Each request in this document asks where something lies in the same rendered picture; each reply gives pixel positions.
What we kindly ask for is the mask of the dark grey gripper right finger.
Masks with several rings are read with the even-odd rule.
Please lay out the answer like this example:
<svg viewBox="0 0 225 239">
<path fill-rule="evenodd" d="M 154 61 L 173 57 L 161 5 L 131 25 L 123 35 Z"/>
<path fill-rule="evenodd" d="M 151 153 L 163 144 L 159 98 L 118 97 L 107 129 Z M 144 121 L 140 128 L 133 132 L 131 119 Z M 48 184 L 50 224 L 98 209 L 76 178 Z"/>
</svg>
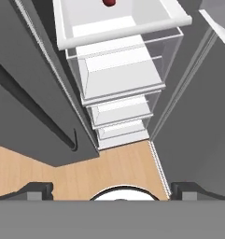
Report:
<svg viewBox="0 0 225 239">
<path fill-rule="evenodd" d="M 178 201 L 225 201 L 225 196 L 205 190 L 195 182 L 173 182 L 171 199 Z"/>
</svg>

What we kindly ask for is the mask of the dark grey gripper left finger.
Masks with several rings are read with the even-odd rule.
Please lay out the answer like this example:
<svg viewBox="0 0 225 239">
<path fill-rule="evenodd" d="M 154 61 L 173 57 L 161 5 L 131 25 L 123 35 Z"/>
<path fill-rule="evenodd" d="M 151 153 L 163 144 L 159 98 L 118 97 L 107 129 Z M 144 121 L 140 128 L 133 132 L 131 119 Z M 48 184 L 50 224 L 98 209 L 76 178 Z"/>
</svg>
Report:
<svg viewBox="0 0 225 239">
<path fill-rule="evenodd" d="M 0 200 L 52 201 L 52 192 L 52 182 L 29 182 L 17 191 L 1 195 Z"/>
</svg>

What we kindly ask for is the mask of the small white fridge drawer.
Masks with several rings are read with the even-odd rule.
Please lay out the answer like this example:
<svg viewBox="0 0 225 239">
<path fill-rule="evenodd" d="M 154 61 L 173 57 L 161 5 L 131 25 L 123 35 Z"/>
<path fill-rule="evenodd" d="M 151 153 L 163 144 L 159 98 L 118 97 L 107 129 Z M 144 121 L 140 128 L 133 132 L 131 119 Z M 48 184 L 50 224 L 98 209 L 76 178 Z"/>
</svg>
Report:
<svg viewBox="0 0 225 239">
<path fill-rule="evenodd" d="M 135 119 L 97 130 L 99 149 L 118 147 L 149 138 L 149 118 Z"/>
</svg>

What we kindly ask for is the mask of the clear fridge drawer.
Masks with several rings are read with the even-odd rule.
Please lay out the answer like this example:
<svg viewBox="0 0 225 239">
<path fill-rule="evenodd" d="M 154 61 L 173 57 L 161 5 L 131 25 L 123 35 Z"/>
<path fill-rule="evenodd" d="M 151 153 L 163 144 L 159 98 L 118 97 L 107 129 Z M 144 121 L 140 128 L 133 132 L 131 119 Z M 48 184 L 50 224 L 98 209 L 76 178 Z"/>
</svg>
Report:
<svg viewBox="0 0 225 239">
<path fill-rule="evenodd" d="M 159 91 L 181 43 L 174 29 L 135 35 L 65 52 L 85 106 Z"/>
</svg>

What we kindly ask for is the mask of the white fridge shelf tray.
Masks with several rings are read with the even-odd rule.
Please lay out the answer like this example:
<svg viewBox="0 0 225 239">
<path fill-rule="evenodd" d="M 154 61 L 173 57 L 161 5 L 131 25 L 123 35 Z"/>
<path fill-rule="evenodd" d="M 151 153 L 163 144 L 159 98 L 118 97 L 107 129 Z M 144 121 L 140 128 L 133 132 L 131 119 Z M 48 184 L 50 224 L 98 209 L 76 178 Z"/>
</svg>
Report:
<svg viewBox="0 0 225 239">
<path fill-rule="evenodd" d="M 187 26 L 192 17 L 177 0 L 52 0 L 60 50 Z"/>
</svg>

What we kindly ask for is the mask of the white round disc black rim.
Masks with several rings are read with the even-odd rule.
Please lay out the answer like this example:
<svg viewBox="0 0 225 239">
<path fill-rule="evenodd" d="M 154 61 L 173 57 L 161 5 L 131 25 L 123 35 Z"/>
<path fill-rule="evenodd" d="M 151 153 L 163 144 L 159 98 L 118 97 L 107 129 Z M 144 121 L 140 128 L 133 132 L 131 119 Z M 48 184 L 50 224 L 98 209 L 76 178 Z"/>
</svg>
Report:
<svg viewBox="0 0 225 239">
<path fill-rule="evenodd" d="M 91 197 L 92 201 L 158 201 L 148 190 L 132 185 L 118 185 L 101 190 Z"/>
</svg>

